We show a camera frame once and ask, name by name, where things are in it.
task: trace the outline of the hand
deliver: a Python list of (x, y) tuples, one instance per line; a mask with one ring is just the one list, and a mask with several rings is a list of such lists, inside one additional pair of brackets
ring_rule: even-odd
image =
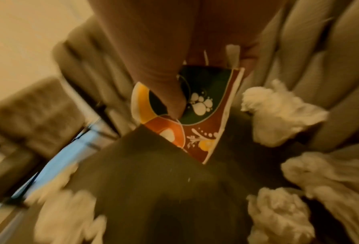
[(188, 65), (226, 67), (227, 44), (240, 45), (245, 75), (259, 56), (259, 35), (285, 0), (89, 0), (134, 81), (180, 118), (186, 99), (176, 80)]

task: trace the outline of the white paw print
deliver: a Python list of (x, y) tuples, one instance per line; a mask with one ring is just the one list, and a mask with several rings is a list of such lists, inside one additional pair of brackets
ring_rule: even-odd
[(213, 109), (213, 99), (209, 97), (205, 99), (203, 95), (200, 96), (197, 93), (193, 93), (190, 97), (190, 105), (193, 107), (196, 115), (202, 116), (206, 112), (210, 112)]

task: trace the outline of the beige cushion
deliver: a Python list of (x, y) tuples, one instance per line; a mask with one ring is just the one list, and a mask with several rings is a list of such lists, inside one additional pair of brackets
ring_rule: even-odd
[(94, 17), (58, 43), (53, 57), (64, 76), (107, 106), (121, 135), (135, 127), (130, 111), (133, 81)]
[(0, 141), (9, 138), (45, 158), (55, 156), (84, 123), (56, 78), (38, 81), (0, 101)]
[(304, 101), (330, 111), (310, 135), (312, 149), (328, 152), (359, 143), (359, 0), (291, 1), (261, 40), (258, 65), (235, 106), (245, 89), (278, 78)]

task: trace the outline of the colorful card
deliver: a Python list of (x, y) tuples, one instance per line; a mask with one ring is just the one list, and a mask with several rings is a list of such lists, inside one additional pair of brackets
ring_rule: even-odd
[(188, 104), (179, 120), (168, 116), (161, 101), (138, 82), (131, 99), (132, 115), (141, 124), (205, 164), (224, 132), (230, 106), (243, 75), (243, 68), (184, 66), (177, 79)]

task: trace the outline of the crumpled tissue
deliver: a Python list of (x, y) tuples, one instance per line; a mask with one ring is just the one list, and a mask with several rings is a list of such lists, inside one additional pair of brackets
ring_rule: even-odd
[(308, 206), (283, 188), (261, 188), (247, 197), (253, 227), (249, 244), (307, 244), (315, 237)]
[(252, 87), (243, 93), (241, 111), (253, 113), (253, 140), (277, 147), (309, 126), (323, 122), (328, 111), (309, 104), (288, 91), (279, 80), (273, 89)]
[(96, 198), (86, 190), (62, 190), (48, 198), (38, 216), (34, 238), (41, 244), (102, 244), (106, 217), (94, 219)]
[(63, 187), (67, 185), (70, 180), (70, 176), (78, 169), (78, 163), (73, 163), (64, 168), (54, 179), (48, 182), (46, 185), (33, 191), (24, 201), (27, 206), (31, 206), (34, 203), (42, 204), (47, 198), (59, 192)]
[(321, 202), (359, 244), (359, 160), (306, 152), (281, 165), (284, 177)]

